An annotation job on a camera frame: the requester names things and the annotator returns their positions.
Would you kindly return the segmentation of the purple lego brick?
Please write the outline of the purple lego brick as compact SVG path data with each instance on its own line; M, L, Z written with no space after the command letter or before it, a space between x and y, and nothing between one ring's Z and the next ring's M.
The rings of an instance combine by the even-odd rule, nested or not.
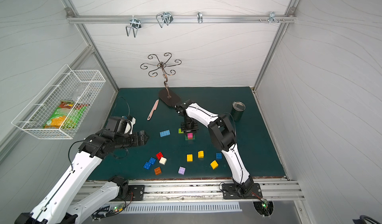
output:
M181 175L184 175L185 171L186 171L185 167L179 167L178 173Z

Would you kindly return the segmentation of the orange lego brick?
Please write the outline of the orange lego brick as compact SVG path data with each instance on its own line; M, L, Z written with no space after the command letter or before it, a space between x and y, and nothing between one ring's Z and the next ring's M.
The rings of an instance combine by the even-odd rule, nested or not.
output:
M154 169L155 175L160 175L162 173L162 170L160 167L157 167Z

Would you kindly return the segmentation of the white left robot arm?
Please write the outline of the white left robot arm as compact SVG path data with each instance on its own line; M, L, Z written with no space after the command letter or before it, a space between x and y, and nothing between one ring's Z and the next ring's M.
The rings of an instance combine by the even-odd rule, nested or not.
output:
M133 201L134 192L128 180L111 177L97 191L81 201L73 200L90 174L117 149L140 147L149 136L143 130L133 132L135 118L112 116L105 128L80 141L79 151L71 158L70 166L47 194L29 213L21 213L16 224L81 224L91 215L98 215L98 209L116 198L123 201L121 208L112 211L117 214Z

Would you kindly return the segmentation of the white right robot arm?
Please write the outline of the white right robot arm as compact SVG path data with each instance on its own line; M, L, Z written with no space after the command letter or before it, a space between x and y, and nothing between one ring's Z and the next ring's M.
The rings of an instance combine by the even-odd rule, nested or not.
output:
M262 194L256 193L261 189L255 187L253 178L241 159L236 129L228 115L209 112L191 100L176 104L174 109L184 117L181 131L185 134L195 133L198 130L196 121L208 128L212 144L221 151L231 170L234 195L239 199L257 198L262 200Z

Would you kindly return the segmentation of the yellow lego brick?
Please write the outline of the yellow lego brick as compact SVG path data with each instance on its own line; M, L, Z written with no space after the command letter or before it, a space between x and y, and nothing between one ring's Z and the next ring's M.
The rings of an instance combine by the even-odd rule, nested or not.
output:
M198 158L204 158L204 151L203 150L198 152Z
M187 162L193 162L193 155L187 154Z
M210 164L211 168L213 170L215 170L217 167L218 167L218 162L216 160L214 160L211 164Z

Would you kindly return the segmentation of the yellow lego brick left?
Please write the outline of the yellow lego brick left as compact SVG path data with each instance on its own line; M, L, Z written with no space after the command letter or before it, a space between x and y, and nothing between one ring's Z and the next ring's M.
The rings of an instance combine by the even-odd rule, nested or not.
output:
M187 162L193 162L193 155L187 154Z

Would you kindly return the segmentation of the red lego brick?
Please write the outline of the red lego brick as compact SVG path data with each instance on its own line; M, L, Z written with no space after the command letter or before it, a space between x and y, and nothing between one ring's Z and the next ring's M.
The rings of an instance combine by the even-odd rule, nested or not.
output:
M160 160L162 157L164 157L164 155L162 154L162 152L159 152L156 154L156 157L158 160Z

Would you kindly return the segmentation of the cream lego brick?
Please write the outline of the cream lego brick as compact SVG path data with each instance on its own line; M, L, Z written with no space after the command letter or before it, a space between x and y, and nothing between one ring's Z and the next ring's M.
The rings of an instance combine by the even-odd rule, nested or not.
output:
M165 165L166 162L167 162L167 158L165 158L165 157L161 157L160 160L159 160L159 163L160 163L161 165Z

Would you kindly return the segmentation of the blue lego brick upper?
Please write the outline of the blue lego brick upper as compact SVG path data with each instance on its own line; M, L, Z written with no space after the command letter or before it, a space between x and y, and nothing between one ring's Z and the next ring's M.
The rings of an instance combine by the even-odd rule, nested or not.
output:
M156 159L155 158L153 158L153 157L151 157L150 159L149 159L149 161L148 161L151 165L154 165L155 164L155 162L156 162Z

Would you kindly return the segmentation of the yellow lego brick right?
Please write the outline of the yellow lego brick right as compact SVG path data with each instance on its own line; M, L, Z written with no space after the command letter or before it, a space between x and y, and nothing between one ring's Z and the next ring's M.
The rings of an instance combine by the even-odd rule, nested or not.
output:
M211 164L210 164L211 168L213 170L215 170L217 167L218 167L218 162L216 160L214 160Z

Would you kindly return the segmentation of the green table mat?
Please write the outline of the green table mat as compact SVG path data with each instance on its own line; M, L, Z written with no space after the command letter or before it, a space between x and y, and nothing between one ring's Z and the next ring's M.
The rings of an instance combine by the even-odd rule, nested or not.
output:
M133 116L136 119L134 131L144 130L149 140L144 146L118 150L115 156L108 156L93 171L90 180L107 180L114 175L129 180L232 176L225 158L217 160L218 167L215 170L211 168L210 164L216 160L218 150L212 144L209 131L204 125L199 126L195 140L185 140L185 136L178 133L183 118L159 99L159 91L159 88L124 88L118 92L111 115ZM235 126L238 150L246 169L254 177L285 175L249 87L176 88L174 91L182 101L192 100L215 114L230 113L235 101L244 103L246 109ZM147 120L156 100L159 100L158 107L151 120ZM164 130L169 130L171 134L160 137L159 133ZM204 158L198 158L201 150L204 151ZM167 158L165 165L161 165L156 157L159 152ZM193 155L193 162L187 162L187 154ZM151 157L156 162L147 170L144 164ZM162 170L160 175L155 175L154 169L157 167ZM184 175L178 173L179 167L185 167Z

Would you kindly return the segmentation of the metal double hook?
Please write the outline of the metal double hook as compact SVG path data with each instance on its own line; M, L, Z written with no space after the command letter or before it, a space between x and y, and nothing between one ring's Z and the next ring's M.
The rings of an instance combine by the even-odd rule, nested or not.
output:
M130 21L129 21L129 25L127 25L125 27L125 30L126 30L126 35L127 36L131 36L133 35L133 37L136 37L137 34L138 34L138 31L139 29L141 28L141 21L136 19L136 18L132 18Z
M164 25L169 25L173 22L174 18L172 16L171 12L162 12L156 15L157 23L161 28L163 28Z

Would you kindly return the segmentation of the metal hook right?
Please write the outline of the metal hook right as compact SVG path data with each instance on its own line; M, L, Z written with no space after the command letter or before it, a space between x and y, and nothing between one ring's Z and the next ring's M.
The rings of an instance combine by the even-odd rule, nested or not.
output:
M268 23L268 24L271 24L271 23L284 23L285 19L284 19L283 16L276 15L275 12L270 12L268 17L266 17L264 19L259 19L259 22L261 22L261 23Z

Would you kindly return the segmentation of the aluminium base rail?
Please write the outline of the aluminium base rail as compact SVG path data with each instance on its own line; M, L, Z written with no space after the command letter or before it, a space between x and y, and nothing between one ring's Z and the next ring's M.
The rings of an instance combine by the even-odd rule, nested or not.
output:
M254 179L253 195L246 199L236 195L230 179L189 180L131 180L129 188L139 197L133 203L185 203L185 202L228 202L259 201L304 201L305 196L297 181L286 178Z

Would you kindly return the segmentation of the aluminium top rail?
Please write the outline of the aluminium top rail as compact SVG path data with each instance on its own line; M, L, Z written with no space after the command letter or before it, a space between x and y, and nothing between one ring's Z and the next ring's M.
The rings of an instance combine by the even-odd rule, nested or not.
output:
M174 20L171 24L198 24L197 14L194 15L172 15ZM296 16L283 16L284 23L294 23ZM259 19L264 19L268 15L205 15L203 14L202 24L219 24L219 23L261 23ZM75 16L67 18L71 24L129 24L132 18L141 21L141 24L158 24L155 15L146 16Z

